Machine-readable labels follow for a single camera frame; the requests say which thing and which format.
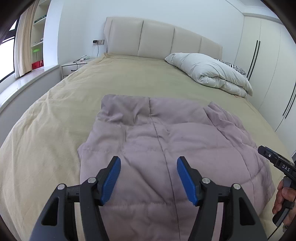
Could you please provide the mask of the mauve hooded puffer coat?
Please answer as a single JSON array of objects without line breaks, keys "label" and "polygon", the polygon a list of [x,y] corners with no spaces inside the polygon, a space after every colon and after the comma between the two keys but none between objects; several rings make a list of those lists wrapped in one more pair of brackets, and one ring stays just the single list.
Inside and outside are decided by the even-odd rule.
[{"label": "mauve hooded puffer coat", "polygon": [[198,209],[177,173],[183,156],[218,185],[242,186],[257,213],[272,198],[270,166],[242,121],[215,103],[106,95],[78,148],[80,180],[114,156],[121,171],[100,212],[110,240],[187,240]]}]

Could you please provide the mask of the beige bed sheet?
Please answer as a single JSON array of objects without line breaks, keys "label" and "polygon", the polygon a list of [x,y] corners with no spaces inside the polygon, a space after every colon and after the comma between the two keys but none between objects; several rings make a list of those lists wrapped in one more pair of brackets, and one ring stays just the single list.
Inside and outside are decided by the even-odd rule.
[{"label": "beige bed sheet", "polygon": [[[17,240],[28,240],[55,187],[80,180],[78,148],[86,142],[106,95],[185,99],[215,103],[237,116],[257,148],[288,153],[271,126],[244,98],[196,83],[163,60],[105,54],[69,75],[35,101],[1,147],[1,216]],[[261,213],[266,234],[278,240],[272,222],[276,187],[283,175],[270,166],[275,191]]]}]

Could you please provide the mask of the zebra print pillow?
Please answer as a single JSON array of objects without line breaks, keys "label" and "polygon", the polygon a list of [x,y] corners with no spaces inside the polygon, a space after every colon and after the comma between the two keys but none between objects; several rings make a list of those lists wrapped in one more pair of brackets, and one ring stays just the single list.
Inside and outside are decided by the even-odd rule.
[{"label": "zebra print pillow", "polygon": [[226,62],[226,61],[220,60],[220,59],[217,59],[217,61],[219,61],[221,63],[224,63],[225,65],[233,68],[234,70],[236,70],[237,72],[239,72],[241,75],[246,75],[246,72],[242,68],[240,68],[240,67],[238,67],[238,66],[236,66],[234,64],[231,64],[229,62]]}]

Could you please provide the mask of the white folded duvet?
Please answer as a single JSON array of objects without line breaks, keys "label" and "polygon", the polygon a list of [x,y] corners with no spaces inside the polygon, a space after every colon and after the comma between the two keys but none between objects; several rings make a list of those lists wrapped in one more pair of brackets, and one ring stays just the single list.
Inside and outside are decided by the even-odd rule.
[{"label": "white folded duvet", "polygon": [[185,72],[197,83],[240,97],[253,95],[247,77],[234,68],[200,53],[172,53],[165,61]]}]

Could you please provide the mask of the white nightstand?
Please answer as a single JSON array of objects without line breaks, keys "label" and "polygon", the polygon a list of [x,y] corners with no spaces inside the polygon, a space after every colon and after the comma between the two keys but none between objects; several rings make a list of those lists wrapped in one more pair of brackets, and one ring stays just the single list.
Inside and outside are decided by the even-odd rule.
[{"label": "white nightstand", "polygon": [[62,78],[65,78],[69,76],[71,73],[77,71],[79,68],[83,67],[84,65],[88,64],[94,60],[94,58],[89,58],[89,59],[84,59],[83,61],[73,61],[73,62],[68,62],[66,64],[63,64],[61,66],[61,76]]}]

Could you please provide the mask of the white wardrobe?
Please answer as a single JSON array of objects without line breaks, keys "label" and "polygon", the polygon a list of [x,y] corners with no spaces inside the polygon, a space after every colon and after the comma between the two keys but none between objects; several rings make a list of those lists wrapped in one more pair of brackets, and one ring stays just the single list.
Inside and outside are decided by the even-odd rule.
[{"label": "white wardrobe", "polygon": [[246,16],[235,65],[253,88],[250,103],[295,152],[295,42],[280,23]]}]

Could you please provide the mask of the red box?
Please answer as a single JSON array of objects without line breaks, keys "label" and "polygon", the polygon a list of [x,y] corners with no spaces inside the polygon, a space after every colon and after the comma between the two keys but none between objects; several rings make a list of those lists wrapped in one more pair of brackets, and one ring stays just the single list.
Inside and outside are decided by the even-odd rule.
[{"label": "red box", "polygon": [[41,68],[44,66],[44,61],[43,59],[42,60],[39,60],[39,61],[36,61],[34,63],[32,63],[32,69],[35,70],[35,69],[38,69],[38,68]]}]

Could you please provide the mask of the cream upholstered headboard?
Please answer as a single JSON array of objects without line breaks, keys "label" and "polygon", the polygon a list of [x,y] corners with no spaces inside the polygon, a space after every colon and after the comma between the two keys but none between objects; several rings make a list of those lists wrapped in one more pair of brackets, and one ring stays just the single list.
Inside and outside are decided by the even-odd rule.
[{"label": "cream upholstered headboard", "polygon": [[222,58],[222,46],[189,30],[153,20],[108,17],[104,26],[107,52],[165,59],[171,53],[201,53]]}]

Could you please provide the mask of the green box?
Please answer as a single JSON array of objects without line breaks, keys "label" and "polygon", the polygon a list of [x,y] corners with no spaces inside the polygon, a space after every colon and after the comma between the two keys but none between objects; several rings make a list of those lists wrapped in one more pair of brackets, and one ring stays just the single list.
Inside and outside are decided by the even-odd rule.
[{"label": "green box", "polygon": [[33,53],[33,55],[39,55],[39,54],[42,54],[42,48],[35,48],[35,49],[32,49],[32,53]]}]

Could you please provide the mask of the beige curtain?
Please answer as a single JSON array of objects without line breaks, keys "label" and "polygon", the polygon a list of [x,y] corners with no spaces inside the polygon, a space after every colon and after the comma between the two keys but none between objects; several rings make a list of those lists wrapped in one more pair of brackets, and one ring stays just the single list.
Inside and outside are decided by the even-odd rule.
[{"label": "beige curtain", "polygon": [[14,43],[15,78],[18,79],[32,71],[31,32],[38,1],[33,3],[20,16]]}]

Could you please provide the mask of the black framed window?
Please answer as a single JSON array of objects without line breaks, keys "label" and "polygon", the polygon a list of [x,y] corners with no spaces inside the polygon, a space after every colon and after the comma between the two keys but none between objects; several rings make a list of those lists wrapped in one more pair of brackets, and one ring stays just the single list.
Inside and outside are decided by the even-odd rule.
[{"label": "black framed window", "polygon": [[3,82],[4,79],[9,77],[14,73],[14,45],[16,30],[18,27],[19,21],[16,20],[10,30],[8,31],[7,36],[1,43],[0,55],[1,55],[1,67],[0,67],[0,80]]}]

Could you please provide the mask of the wall power socket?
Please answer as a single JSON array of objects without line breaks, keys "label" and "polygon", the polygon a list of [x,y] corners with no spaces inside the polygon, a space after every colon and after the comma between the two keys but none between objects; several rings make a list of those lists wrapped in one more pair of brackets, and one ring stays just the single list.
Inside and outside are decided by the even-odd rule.
[{"label": "wall power socket", "polygon": [[92,41],[93,42],[93,45],[104,45],[104,39],[102,39],[102,40],[93,40]]}]

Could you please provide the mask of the white wall shelf unit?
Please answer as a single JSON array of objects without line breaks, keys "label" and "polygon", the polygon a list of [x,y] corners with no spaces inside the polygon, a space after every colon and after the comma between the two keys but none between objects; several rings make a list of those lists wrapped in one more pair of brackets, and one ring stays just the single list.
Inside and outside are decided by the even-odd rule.
[{"label": "white wall shelf unit", "polygon": [[[34,3],[34,18],[31,30],[31,64],[43,59],[43,38],[46,17],[51,0],[39,0]],[[42,54],[33,55],[32,49],[42,48]]]}]

